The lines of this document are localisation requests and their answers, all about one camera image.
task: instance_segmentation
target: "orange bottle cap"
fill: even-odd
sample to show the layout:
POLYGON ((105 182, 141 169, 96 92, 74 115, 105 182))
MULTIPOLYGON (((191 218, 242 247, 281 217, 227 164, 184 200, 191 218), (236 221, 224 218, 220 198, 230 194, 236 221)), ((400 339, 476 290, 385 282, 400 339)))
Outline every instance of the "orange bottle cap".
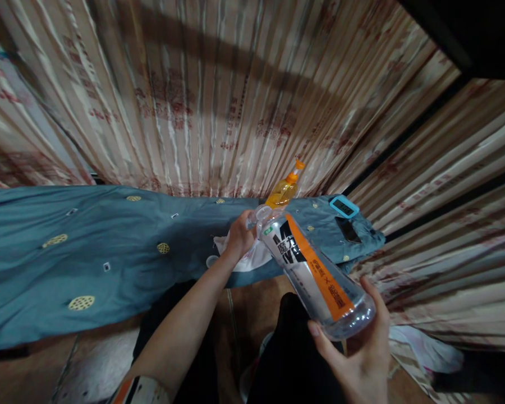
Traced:
POLYGON ((297 171, 304 169, 305 164, 303 164, 301 161, 296 160, 296 169, 292 171, 288 176, 286 177, 286 182, 288 183, 296 183, 297 182, 297 171))

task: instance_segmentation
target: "sleeve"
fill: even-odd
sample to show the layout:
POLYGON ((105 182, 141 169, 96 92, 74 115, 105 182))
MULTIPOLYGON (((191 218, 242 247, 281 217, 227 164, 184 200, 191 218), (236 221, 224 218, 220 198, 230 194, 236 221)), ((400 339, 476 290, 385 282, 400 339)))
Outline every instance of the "sleeve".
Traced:
POLYGON ((170 404, 170 400, 158 381, 137 376, 123 382, 108 404, 170 404))

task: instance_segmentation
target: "smartphone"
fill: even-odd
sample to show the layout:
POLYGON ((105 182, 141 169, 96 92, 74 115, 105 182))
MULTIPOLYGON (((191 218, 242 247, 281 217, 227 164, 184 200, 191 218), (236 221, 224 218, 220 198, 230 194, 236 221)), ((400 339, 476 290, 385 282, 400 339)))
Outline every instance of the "smartphone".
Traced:
POLYGON ((337 216, 335 217, 335 221, 337 222, 346 240, 355 244, 362 244, 361 239, 355 232, 352 223, 348 219, 344 219, 337 216))

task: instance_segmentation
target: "plastic bottle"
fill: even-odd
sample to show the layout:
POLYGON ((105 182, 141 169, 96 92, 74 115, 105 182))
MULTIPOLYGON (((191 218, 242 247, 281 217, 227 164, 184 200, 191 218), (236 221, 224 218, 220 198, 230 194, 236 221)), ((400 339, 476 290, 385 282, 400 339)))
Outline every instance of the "plastic bottle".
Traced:
POLYGON ((272 209, 284 209, 297 193, 297 173, 304 168, 305 165, 301 161, 296 160, 296 168, 284 180, 280 180, 275 185, 265 204, 272 209))
POLYGON ((305 237, 292 215, 261 205, 249 222, 330 340, 350 338, 370 323, 376 314, 372 298, 305 237))

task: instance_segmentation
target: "blue blanket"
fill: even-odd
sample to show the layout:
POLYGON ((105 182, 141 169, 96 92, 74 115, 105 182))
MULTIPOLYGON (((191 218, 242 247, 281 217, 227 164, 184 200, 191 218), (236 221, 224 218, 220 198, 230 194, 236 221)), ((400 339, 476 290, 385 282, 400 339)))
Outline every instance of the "blue blanket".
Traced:
MULTIPOLYGON (((287 208, 342 270, 385 243, 357 215, 362 244, 345 241, 329 196, 287 208)), ((122 321, 176 282, 199 278, 225 236, 258 199, 175 198, 124 186, 0 190, 0 349, 122 321), (90 298, 77 299, 79 296, 90 298)), ((282 274, 271 260, 233 273, 227 287, 282 274)))

